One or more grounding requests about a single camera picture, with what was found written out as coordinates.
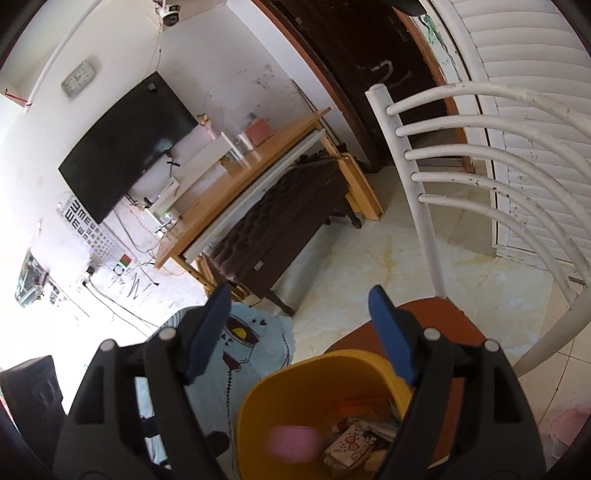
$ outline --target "tufted cushion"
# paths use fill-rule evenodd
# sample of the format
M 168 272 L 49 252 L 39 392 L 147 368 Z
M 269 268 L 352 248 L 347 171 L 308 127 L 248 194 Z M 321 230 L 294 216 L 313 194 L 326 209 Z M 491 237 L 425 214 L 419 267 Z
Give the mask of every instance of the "tufted cushion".
M 214 265 L 241 282 L 338 170 L 336 162 L 289 170 L 214 247 Z

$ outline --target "dark brown leather bench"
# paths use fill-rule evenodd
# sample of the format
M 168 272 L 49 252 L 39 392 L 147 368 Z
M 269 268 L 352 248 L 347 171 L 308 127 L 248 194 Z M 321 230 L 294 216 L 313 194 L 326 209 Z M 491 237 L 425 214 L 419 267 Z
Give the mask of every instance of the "dark brown leather bench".
M 361 227 L 345 199 L 348 191 L 334 161 L 292 168 L 214 247 L 209 258 L 229 281 L 244 285 L 292 316 L 293 309 L 271 289 L 336 210 Z

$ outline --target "yellow bucket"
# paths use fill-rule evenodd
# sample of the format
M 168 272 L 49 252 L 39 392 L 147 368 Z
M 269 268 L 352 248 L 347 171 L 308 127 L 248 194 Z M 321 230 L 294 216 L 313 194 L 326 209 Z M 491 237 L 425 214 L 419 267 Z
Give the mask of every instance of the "yellow bucket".
M 238 417 L 236 453 L 242 480 L 329 480 L 322 456 L 310 463 L 284 463 L 265 451 L 277 425 L 315 427 L 323 435 L 342 420 L 338 400 L 387 398 L 406 414 L 412 392 L 385 358 L 363 350 L 339 350 L 279 370 L 261 380 L 246 396 Z M 348 480 L 373 473 L 356 469 Z

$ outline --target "wooden door frame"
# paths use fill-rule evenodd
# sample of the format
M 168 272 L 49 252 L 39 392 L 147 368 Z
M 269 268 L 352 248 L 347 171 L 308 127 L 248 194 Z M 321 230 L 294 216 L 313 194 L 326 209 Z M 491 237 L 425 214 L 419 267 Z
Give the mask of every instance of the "wooden door frame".
M 312 70 L 312 72 L 314 72 L 322 86 L 326 89 L 332 101 L 336 104 L 338 109 L 345 117 L 345 121 L 349 124 L 353 134 L 359 141 L 361 148 L 367 156 L 369 161 L 369 171 L 377 172 L 381 170 L 381 168 L 386 165 L 385 159 L 379 156 L 378 149 L 371 140 L 367 128 L 363 124 L 363 120 L 355 110 L 355 107 L 353 106 L 353 103 L 350 101 L 347 94 L 340 87 L 339 82 L 331 73 L 330 69 L 325 65 L 314 49 L 303 40 L 301 34 L 298 32 L 295 26 L 293 26 L 292 23 L 289 22 L 289 20 L 281 13 L 281 11 L 271 3 L 271 0 L 251 1 L 279 29 L 281 34 L 296 49 L 298 54 L 304 59 L 308 67 Z M 392 9 L 400 21 L 404 24 L 405 28 L 408 30 L 413 41 L 416 43 L 418 49 L 423 55 L 423 59 L 427 63 L 435 83 L 437 85 L 445 85 L 447 82 L 443 77 L 441 69 L 439 68 L 439 63 L 437 62 L 435 55 L 427 44 L 422 33 L 419 31 L 418 27 L 408 15 L 399 12 L 393 7 Z M 445 99 L 445 105 L 448 115 L 458 114 L 457 105 L 453 98 Z M 456 138 L 458 143 L 467 143 L 466 134 L 463 128 L 456 129 Z M 465 171 L 468 173 L 474 173 L 474 166 L 472 164 L 472 160 L 469 157 L 463 157 L 462 164 Z

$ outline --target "silver bolt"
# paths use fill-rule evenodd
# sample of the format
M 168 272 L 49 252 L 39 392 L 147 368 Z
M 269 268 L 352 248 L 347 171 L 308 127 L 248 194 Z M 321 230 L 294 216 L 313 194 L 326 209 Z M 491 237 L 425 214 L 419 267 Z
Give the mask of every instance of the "silver bolt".
M 165 342 L 168 342 L 169 340 L 172 340 L 176 334 L 177 334 L 176 329 L 174 329 L 172 327 L 166 327 L 165 329 L 160 330 L 160 332 L 158 333 L 158 336 L 160 337 L 160 340 L 164 340 Z
M 423 336 L 427 340 L 431 340 L 432 342 L 435 342 L 436 340 L 439 340 L 441 338 L 441 332 L 439 330 L 437 330 L 436 328 L 428 327 L 423 330 Z
M 109 352 L 113 348 L 115 348 L 115 341 L 114 340 L 105 340 L 103 343 L 100 344 L 100 349 L 104 352 Z
M 484 342 L 484 348 L 486 348 L 489 352 L 498 352 L 501 346 L 496 340 L 487 340 Z

